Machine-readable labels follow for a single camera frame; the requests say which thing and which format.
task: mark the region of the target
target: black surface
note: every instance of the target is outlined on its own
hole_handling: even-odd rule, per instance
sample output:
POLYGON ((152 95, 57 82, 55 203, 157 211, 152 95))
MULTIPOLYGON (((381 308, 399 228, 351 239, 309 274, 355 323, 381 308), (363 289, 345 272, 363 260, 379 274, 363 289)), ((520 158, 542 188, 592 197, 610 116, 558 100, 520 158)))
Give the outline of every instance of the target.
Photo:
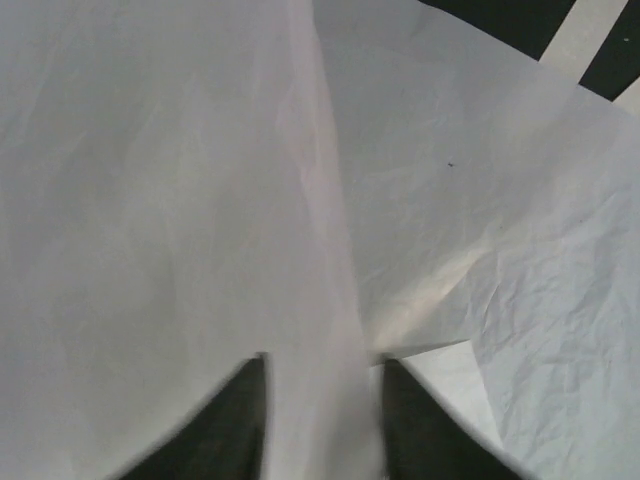
POLYGON ((575 0, 420 1, 470 23, 536 60, 540 60, 575 3, 575 0))
POLYGON ((615 100, 638 76, 640 0, 629 0, 580 84, 604 98, 615 100))
POLYGON ((471 438, 397 360, 383 363, 390 480, 522 480, 471 438))
POLYGON ((258 480, 266 415, 265 358, 259 357, 121 480, 258 480))

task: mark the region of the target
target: blurry black object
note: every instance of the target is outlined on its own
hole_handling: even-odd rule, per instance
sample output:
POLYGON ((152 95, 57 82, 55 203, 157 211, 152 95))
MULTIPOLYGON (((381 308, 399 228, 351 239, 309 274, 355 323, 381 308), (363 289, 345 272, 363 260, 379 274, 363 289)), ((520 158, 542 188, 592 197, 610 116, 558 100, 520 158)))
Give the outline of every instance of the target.
POLYGON ((244 363, 175 436, 121 480, 258 480, 267 417, 266 360, 244 363))
POLYGON ((390 480, 522 480, 394 359, 383 363, 382 422, 390 480))

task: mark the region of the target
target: black and white striped surface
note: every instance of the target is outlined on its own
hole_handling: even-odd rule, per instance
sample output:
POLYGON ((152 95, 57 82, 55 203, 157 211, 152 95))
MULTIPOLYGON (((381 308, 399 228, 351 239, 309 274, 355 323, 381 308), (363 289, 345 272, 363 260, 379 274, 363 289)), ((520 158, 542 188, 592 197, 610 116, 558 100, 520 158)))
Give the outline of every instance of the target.
POLYGON ((422 1, 640 113, 640 0, 422 1))

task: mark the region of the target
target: white paper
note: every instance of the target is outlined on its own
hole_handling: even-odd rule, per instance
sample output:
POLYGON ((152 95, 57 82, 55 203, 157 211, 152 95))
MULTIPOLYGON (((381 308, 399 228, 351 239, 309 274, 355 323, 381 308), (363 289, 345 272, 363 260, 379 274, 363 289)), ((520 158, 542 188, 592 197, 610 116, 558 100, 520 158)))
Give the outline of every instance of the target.
POLYGON ((525 469, 637 478, 638 120, 418 2, 316 21, 371 348, 470 338, 525 469))
POLYGON ((257 351, 263 478, 370 478, 310 4, 0 10, 0 478, 104 478, 257 351))
MULTIPOLYGON (((408 365, 419 381, 429 386, 449 414, 472 432, 474 438, 488 444, 493 451, 502 450, 471 342, 436 348, 401 361, 408 365)), ((373 390, 378 396, 381 374, 381 366, 371 368, 373 390)))

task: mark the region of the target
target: white stripe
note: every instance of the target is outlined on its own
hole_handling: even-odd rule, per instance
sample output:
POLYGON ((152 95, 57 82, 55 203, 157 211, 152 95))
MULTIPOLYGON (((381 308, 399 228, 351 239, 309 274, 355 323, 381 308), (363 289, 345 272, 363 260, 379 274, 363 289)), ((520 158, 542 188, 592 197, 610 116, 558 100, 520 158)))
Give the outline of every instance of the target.
POLYGON ((580 81, 627 0, 576 0, 540 63, 580 81))
POLYGON ((613 103, 621 106, 627 112, 640 115, 640 78, 636 79, 627 89, 618 95, 613 103))

